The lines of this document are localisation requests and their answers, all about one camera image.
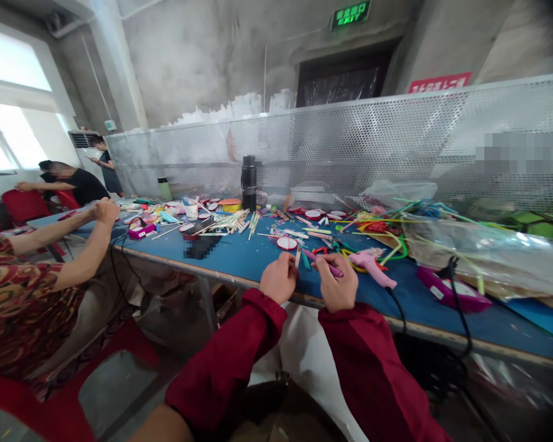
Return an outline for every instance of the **cup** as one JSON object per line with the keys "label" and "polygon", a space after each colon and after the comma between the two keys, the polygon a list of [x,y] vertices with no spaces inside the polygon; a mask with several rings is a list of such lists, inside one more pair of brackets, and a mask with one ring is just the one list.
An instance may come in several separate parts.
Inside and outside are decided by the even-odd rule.
{"label": "cup", "polygon": [[184,206],[184,210],[186,211],[186,217],[189,219],[189,221],[194,221],[198,219],[198,206]]}

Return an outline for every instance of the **black thermos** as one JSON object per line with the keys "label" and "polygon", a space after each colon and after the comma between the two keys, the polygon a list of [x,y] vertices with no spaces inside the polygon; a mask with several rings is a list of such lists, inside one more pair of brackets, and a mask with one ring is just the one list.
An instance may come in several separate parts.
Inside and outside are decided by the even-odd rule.
{"label": "black thermos", "polygon": [[241,165],[241,206],[256,210],[256,158],[254,155],[246,155]]}

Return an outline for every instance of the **red plastic chair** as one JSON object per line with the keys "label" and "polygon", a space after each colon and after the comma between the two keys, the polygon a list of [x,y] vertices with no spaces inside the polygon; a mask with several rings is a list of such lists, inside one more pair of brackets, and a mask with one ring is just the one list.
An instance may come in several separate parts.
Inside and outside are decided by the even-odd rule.
{"label": "red plastic chair", "polygon": [[15,225],[23,226],[27,221],[51,216],[52,213],[39,192],[9,190],[2,195],[2,202],[12,216]]}
{"label": "red plastic chair", "polygon": [[[66,378],[65,369],[61,371],[63,375],[60,377],[63,378],[63,382],[67,381],[67,383],[62,387],[61,384],[56,384],[57,382],[61,383],[59,379],[52,382],[52,384],[56,384],[56,392],[43,402],[37,399],[34,387],[0,377],[0,409],[16,417],[47,441],[95,441],[94,433],[78,402],[78,394],[86,379],[108,357],[122,350],[131,352],[156,369],[160,366],[160,356],[131,317],[131,312],[129,312],[129,317],[123,320],[122,325],[116,330],[110,341],[105,344],[105,347],[80,372],[69,379]],[[86,349],[66,368],[81,365],[83,360],[91,356],[91,350],[91,347]]]}
{"label": "red plastic chair", "polygon": [[80,204],[77,203],[74,194],[69,190],[54,190],[53,193],[60,199],[61,205],[67,207],[68,210],[80,208]]}

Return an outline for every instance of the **patterned shirt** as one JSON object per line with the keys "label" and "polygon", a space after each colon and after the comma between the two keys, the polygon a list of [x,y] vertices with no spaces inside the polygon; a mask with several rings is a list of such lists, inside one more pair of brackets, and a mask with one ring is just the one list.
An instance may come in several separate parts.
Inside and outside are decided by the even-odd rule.
{"label": "patterned shirt", "polygon": [[25,379],[74,329],[84,289],[54,292],[62,267],[21,261],[0,236],[0,376]]}

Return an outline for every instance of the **red sleeve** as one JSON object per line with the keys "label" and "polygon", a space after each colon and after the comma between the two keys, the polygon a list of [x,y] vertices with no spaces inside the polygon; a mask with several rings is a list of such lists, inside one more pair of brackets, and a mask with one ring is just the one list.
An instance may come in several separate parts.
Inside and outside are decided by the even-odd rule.
{"label": "red sleeve", "polygon": [[450,441],[399,360],[385,318],[367,304],[318,315],[348,408],[369,440]]}
{"label": "red sleeve", "polygon": [[170,383],[166,404],[177,410],[196,437],[215,433],[252,366],[283,331],[286,311],[258,289],[249,289],[242,309],[229,319]]}

